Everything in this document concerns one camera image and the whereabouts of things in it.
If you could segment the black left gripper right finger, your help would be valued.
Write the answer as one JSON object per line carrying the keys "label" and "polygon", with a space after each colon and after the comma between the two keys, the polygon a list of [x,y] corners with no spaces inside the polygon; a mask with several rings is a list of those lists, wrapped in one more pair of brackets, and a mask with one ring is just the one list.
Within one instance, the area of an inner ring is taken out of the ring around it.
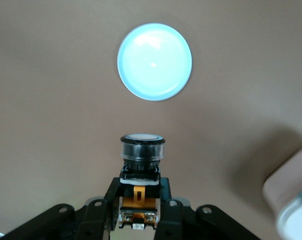
{"label": "black left gripper right finger", "polygon": [[193,210],[188,200],[172,197],[168,178],[160,180],[161,217],[155,230],[157,240],[256,240],[255,234],[214,205]]}

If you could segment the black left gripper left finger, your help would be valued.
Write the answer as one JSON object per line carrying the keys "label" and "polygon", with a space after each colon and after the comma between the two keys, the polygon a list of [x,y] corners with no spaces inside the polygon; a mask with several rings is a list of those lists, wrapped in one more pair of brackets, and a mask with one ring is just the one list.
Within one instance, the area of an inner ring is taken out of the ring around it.
{"label": "black left gripper left finger", "polygon": [[103,197],[93,197],[79,209],[69,204],[55,205],[20,225],[2,240],[107,240],[114,229],[114,200],[118,196],[119,178],[113,178]]}

